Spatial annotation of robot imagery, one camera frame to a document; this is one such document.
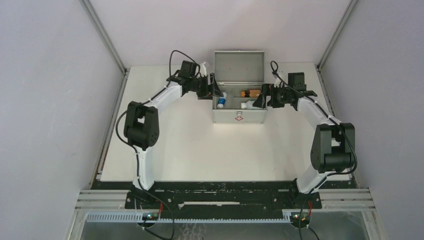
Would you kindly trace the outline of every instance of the black cable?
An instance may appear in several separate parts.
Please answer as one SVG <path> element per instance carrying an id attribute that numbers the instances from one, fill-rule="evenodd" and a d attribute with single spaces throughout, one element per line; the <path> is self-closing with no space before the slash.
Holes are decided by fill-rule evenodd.
<path id="1" fill-rule="evenodd" d="M 311 193 L 312 193 L 312 191 L 313 191 L 314 189 L 315 189 L 315 187 L 314 187 L 314 188 L 312 188 L 312 189 L 311 189 L 311 190 L 307 193 L 306 198 L 305 198 L 305 200 L 303 201 L 302 207 L 300 208 L 300 212 L 299 212 L 299 236 L 300 236 L 300 240 L 304 240 L 304 238 L 302 237 L 302 231 L 301 231 L 302 212 L 304 211 L 305 204 L 306 204 L 307 200 L 309 199 L 309 195 L 311 195 Z"/>
<path id="2" fill-rule="evenodd" d="M 354 150 L 354 148 L 353 148 L 353 146 L 352 146 L 352 144 L 351 144 L 351 141 L 349 140 L 349 138 L 348 138 L 348 136 L 346 136 L 346 133 L 345 133 L 345 131 L 342 129 L 342 127 L 336 122 L 336 121 L 334 121 L 331 117 L 329 118 L 329 115 L 326 113 L 326 111 L 318 104 L 318 103 L 315 103 L 315 100 L 312 98 L 312 97 L 310 97 L 310 96 L 306 96 L 305 94 L 303 94 L 303 93 L 301 93 L 301 92 L 299 92 L 299 91 L 297 91 L 296 89 L 294 89 L 294 88 L 292 88 L 291 86 L 289 86 L 288 84 L 287 84 L 287 82 L 285 82 L 279 75 L 278 75 L 278 73 L 277 73 L 277 71 L 278 71 L 278 69 L 279 69 L 279 65 L 278 65 L 278 63 L 276 62 L 276 61 L 274 61 L 274 60 L 272 60 L 271 61 L 271 63 L 270 63 L 270 65 L 271 65 L 271 69 L 272 69 L 272 74 L 274 75 L 274 76 L 276 76 L 282 83 L 283 83 L 283 85 L 285 84 L 285 85 L 287 85 L 287 87 L 289 88 L 289 89 L 291 89 L 291 90 L 293 90 L 293 91 L 295 91 L 296 93 L 298 93 L 298 94 L 300 94 L 301 96 L 303 96 L 303 97 L 305 97 L 305 98 L 307 98 L 307 99 L 309 99 L 310 101 L 312 101 L 318 108 L 319 108 L 319 110 L 324 114 L 324 116 L 327 118 L 327 119 L 329 119 L 337 128 L 338 128 L 338 130 L 341 132 L 341 135 L 343 135 L 343 137 L 344 137 L 344 139 L 346 140 L 346 142 L 347 142 L 347 145 L 349 146 L 349 148 L 350 148 L 350 150 L 351 150 L 351 152 L 352 152 L 352 155 L 353 155 L 353 161 L 354 161 L 354 166 L 353 166 L 353 168 L 350 170 L 350 171 L 347 171 L 347 172 L 332 172 L 332 173 L 329 173 L 328 175 L 327 175 L 327 177 L 330 177 L 330 176 L 333 176 L 333 175 L 348 175 L 348 174 L 351 174 L 351 173 L 353 173 L 353 172 L 355 172 L 355 170 L 357 169 L 357 165 L 358 165 L 358 161 L 357 161 L 357 154 L 355 153 L 355 150 Z"/>
<path id="3" fill-rule="evenodd" d="M 320 240 L 320 238 L 318 237 L 317 233 L 310 226 L 308 226 L 307 228 L 315 235 L 315 237 L 316 237 L 317 240 Z"/>
<path id="4" fill-rule="evenodd" d="M 184 56 L 186 56 L 187 58 L 189 58 L 190 60 L 192 60 L 194 63 L 196 63 L 197 64 L 197 62 L 195 62 L 194 60 L 193 60 L 193 58 L 191 58 L 191 57 L 189 57 L 187 54 L 185 54 L 185 53 L 183 53 L 183 52 L 181 52 L 181 51 L 178 51 L 178 50 L 173 50 L 172 52 L 171 52 L 171 55 L 170 55 L 170 57 L 169 57 L 169 78 L 171 78 L 172 77 L 172 74 L 171 74 L 171 60 L 172 60 L 172 56 L 173 56 L 173 53 L 174 52 L 178 52 L 178 53 L 180 53 L 180 54 L 182 54 L 182 55 L 184 55 Z M 128 145 L 128 146 L 130 146 L 133 150 L 134 150 L 134 152 L 135 152 L 135 157 L 136 157 L 136 159 L 137 159 L 137 181 L 138 181 L 138 184 L 140 185 L 140 188 L 141 188 L 141 190 L 143 190 L 146 194 L 148 194 L 149 196 L 151 196 L 152 198 L 154 198 L 154 199 L 156 199 L 156 200 L 158 200 L 158 201 L 160 201 L 168 210 L 169 210 L 169 213 L 171 214 L 171 219 L 172 219 L 172 235 L 171 235 L 171 237 L 170 238 L 165 238 L 165 237 L 162 237 L 162 236 L 159 236 L 159 235 L 157 235 L 156 233 L 154 233 L 154 232 L 152 232 L 151 230 L 149 230 L 149 229 L 147 229 L 147 228 L 144 228 L 144 230 L 146 231 L 146 232 L 148 232 L 149 234 L 151 234 L 151 235 L 153 235 L 153 236 L 155 236 L 155 237 L 157 237 L 158 239 L 161 239 L 161 240 L 172 240 L 173 238 L 174 238 L 174 234 L 175 234 L 175 219 L 174 219 L 174 215 L 173 215 L 173 213 L 172 213 L 172 211 L 171 211 L 171 208 L 164 202 L 164 201 L 162 201 L 162 200 L 160 200 L 159 198 L 157 198 L 156 196 L 154 196 L 153 194 L 151 194 L 150 192 L 148 192 L 146 189 L 144 189 L 143 188 L 143 186 L 142 186 L 142 183 L 140 182 L 140 159 L 139 159 L 139 154 L 138 154 L 138 151 L 137 151 L 137 149 L 133 146 L 133 145 L 130 145 L 127 141 L 125 141 L 122 137 L 121 137 L 121 135 L 119 134 L 119 131 L 118 131 L 118 125 L 119 125 L 119 123 L 120 123 L 120 121 L 121 121 L 121 119 L 130 111 L 130 110 L 132 110 L 132 109 L 134 109 L 134 108 L 137 108 L 137 107 L 140 107 L 140 106 L 143 106 L 143 105 L 146 105 L 146 104 L 148 104 L 150 101 L 152 101 L 153 99 L 155 99 L 157 96 L 159 96 L 161 93 L 163 93 L 167 88 L 166 87 L 164 87 L 162 90 L 160 90 L 158 93 L 156 93 L 150 100 L 148 100 L 148 101 L 145 101 L 145 102 L 142 102 L 142 103 L 139 103 L 139 104 L 136 104 L 136 105 L 134 105 L 134 106 L 132 106 L 132 107 L 130 107 L 130 108 L 128 108 L 127 110 L 125 110 L 119 117 L 118 117 L 118 119 L 116 120 L 116 124 L 115 124 L 115 132 L 116 132 L 116 135 L 117 135 L 117 137 L 118 137 L 118 139 L 121 141 L 121 142 L 123 142 L 124 144 L 126 144 L 126 145 Z"/>

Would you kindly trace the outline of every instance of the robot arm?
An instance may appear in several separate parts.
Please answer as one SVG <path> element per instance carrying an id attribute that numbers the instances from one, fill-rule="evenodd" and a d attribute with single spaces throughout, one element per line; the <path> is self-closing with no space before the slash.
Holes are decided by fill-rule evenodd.
<path id="1" fill-rule="evenodd" d="M 168 85 L 149 98 L 148 102 L 132 101 L 128 104 L 123 133 L 128 144 L 136 150 L 134 158 L 137 166 L 133 184 L 139 189 L 149 190 L 155 182 L 153 146 L 159 138 L 159 113 L 188 92 L 196 92 L 200 100 L 211 100 L 212 96 L 222 97 L 214 74 L 207 75 L 205 63 L 198 65 L 183 61 L 181 69 L 167 81 Z"/>
<path id="2" fill-rule="evenodd" d="M 284 78 L 281 72 L 275 72 L 274 76 L 277 80 Z M 303 72 L 289 73 L 287 85 L 283 84 L 280 87 L 277 81 L 276 84 L 263 84 L 261 94 L 253 106 L 264 108 L 266 97 L 270 96 L 267 102 L 269 107 L 282 108 L 290 104 L 315 129 L 310 151 L 311 165 L 301 177 L 295 179 L 295 186 L 292 189 L 296 196 L 310 191 L 315 193 L 325 183 L 329 174 L 340 173 L 346 168 L 353 167 L 355 161 L 352 149 L 346 143 L 340 129 L 353 142 L 352 148 L 354 148 L 355 128 L 351 123 L 342 123 L 320 107 L 317 94 L 306 88 Z"/>

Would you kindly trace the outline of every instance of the aluminum frame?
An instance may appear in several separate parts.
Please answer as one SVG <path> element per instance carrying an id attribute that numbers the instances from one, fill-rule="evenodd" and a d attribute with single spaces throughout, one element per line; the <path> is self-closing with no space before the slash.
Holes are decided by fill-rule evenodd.
<path id="1" fill-rule="evenodd" d="M 142 223 L 142 212 L 125 209 L 128 190 L 82 190 L 68 229 L 67 240 L 81 239 L 84 225 L 96 223 Z M 370 240 L 385 240 L 384 232 L 379 224 L 376 207 L 370 190 L 367 188 L 353 189 L 320 189 L 322 208 L 314 212 L 361 212 Z M 158 209 L 144 209 L 144 214 L 156 213 Z M 284 209 L 281 218 L 274 219 L 175 219 L 175 223 L 290 223 L 289 216 L 300 209 Z M 158 223 L 171 223 L 169 218 Z"/>

